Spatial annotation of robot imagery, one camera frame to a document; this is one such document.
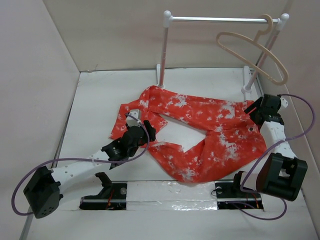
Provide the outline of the orange white-speckled trousers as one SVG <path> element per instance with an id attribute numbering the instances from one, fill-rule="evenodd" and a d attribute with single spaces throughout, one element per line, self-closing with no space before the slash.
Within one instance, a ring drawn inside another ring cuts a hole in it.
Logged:
<path id="1" fill-rule="evenodd" d="M 167 125 L 165 117 L 203 130 L 205 138 L 187 151 L 181 145 L 158 140 L 147 148 L 162 169 L 179 182 L 216 181 L 259 158 L 267 148 L 258 127 L 244 112 L 250 104 L 150 86 L 137 100 L 120 106 L 110 137 L 117 139 L 124 134 L 125 115 L 135 109 L 157 131 Z"/>

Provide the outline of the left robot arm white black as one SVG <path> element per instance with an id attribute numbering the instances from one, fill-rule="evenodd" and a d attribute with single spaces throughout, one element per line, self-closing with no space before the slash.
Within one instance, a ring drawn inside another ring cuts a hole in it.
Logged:
<path id="1" fill-rule="evenodd" d="M 155 139 L 156 129 L 144 120 L 128 126 L 122 137 L 103 146 L 90 158 L 69 158 L 69 165 L 53 169 L 46 165 L 37 167 L 23 190 L 34 217 L 41 219 L 53 213 L 63 202 L 68 188 L 92 175 L 101 180 L 94 186 L 95 197 L 107 198 L 114 191 L 106 171 L 136 160 L 137 150 L 149 147 Z"/>

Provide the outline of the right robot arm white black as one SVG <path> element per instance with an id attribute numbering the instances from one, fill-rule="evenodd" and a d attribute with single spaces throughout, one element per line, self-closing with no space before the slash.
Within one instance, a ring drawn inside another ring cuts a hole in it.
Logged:
<path id="1" fill-rule="evenodd" d="M 288 102 L 280 95 L 264 94 L 245 109 L 258 127 L 267 150 L 253 165 L 253 168 L 261 167 L 259 173 L 254 174 L 250 169 L 231 184 L 235 196 L 258 192 L 290 202 L 297 198 L 308 164 L 297 158 L 290 147 L 290 139 L 286 137 L 280 111 L 287 106 Z"/>

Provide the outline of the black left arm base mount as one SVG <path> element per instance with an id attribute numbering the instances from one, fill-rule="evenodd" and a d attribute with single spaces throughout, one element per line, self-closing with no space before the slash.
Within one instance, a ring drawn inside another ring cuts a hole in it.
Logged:
<path id="1" fill-rule="evenodd" d="M 95 174 L 102 189 L 96 195 L 83 196 L 79 208 L 85 211 L 122 211 L 127 209 L 127 182 L 112 182 L 105 172 Z"/>

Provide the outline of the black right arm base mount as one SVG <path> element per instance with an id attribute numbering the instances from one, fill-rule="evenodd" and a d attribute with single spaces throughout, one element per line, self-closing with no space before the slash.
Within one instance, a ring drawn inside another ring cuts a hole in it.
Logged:
<path id="1" fill-rule="evenodd" d="M 247 193 L 240 189 L 243 171 L 236 173 L 233 179 L 223 179 L 214 182 L 215 189 L 211 195 L 216 197 L 218 210 L 263 210 L 262 197 L 258 193 Z"/>

